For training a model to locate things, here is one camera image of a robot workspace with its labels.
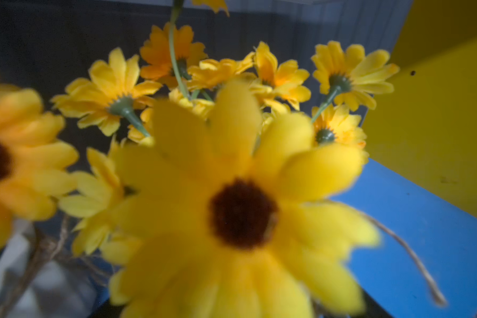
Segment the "sunflower pot back row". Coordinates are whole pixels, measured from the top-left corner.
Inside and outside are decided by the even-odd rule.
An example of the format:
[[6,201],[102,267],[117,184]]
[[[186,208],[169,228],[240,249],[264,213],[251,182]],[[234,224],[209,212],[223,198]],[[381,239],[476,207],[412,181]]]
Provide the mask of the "sunflower pot back row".
[[0,83],[0,317],[95,317],[94,273],[43,226],[73,192],[78,151],[36,90]]
[[[390,230],[332,200],[368,161],[359,107],[390,94],[390,53],[337,41],[309,72],[260,42],[242,60],[210,59],[183,9],[153,26],[139,56],[95,61],[52,104],[79,128],[126,140],[89,148],[90,172],[59,206],[78,219],[72,254],[118,271],[99,313],[112,317],[385,317],[347,268]],[[139,65],[139,58],[144,66]]]

